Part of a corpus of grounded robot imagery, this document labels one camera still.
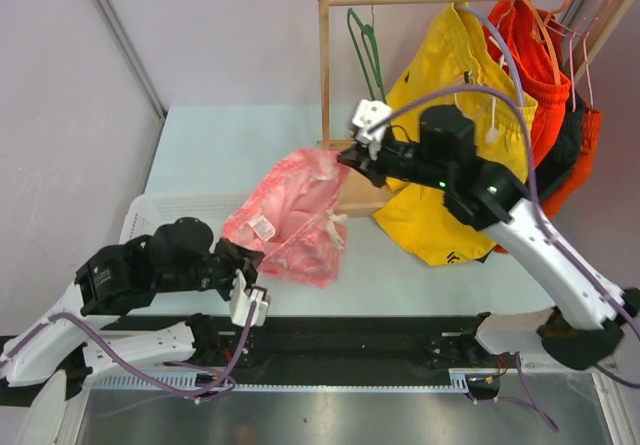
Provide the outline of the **pink patterned shorts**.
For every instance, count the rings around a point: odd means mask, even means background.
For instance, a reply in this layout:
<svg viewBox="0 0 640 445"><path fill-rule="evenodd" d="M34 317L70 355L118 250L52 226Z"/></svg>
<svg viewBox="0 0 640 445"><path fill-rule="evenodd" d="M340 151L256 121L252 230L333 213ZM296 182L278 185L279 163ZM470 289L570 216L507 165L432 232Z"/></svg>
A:
<svg viewBox="0 0 640 445"><path fill-rule="evenodd" d="M260 252L259 271L325 288L338 277L346 216L336 212L349 169L336 151L301 148L280 160L226 220L222 236Z"/></svg>

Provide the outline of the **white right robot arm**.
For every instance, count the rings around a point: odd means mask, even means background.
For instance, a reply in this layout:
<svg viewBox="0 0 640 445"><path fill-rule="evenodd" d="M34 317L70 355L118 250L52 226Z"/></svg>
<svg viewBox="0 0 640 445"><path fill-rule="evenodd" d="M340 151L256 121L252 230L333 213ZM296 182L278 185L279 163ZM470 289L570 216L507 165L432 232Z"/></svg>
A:
<svg viewBox="0 0 640 445"><path fill-rule="evenodd" d="M638 289L599 275L506 166L479 156L474 124L456 106L424 110L417 141L395 139L390 115L386 104L361 100L349 126L355 143L339 153L339 163L376 187L395 178L442 191L456 222L505 248L553 301L538 312L480 315L461 341L463 358L484 366L506 352L545 353L582 371L612 356L626 319L639 312Z"/></svg>

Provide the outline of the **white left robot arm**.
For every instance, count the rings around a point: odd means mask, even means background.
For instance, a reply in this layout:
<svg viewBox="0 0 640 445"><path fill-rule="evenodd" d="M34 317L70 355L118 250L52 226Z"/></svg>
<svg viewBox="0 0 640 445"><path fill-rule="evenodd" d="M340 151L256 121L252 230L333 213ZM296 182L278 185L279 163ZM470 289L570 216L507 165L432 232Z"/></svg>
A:
<svg viewBox="0 0 640 445"><path fill-rule="evenodd" d="M106 246L76 273L62 297L1 349L1 403L28 407L52 376L63 375L69 399L100 379L125 370L168 395L203 402L225 393L249 331L263 325L270 305L257 286L264 256L216 239L204 222L184 217L151 235ZM150 306L159 294L216 291L241 335L226 368L196 390L180 390L152 375L170 365L208 370L224 349L211 316L196 313L162 330L107 341L99 330Z"/></svg>

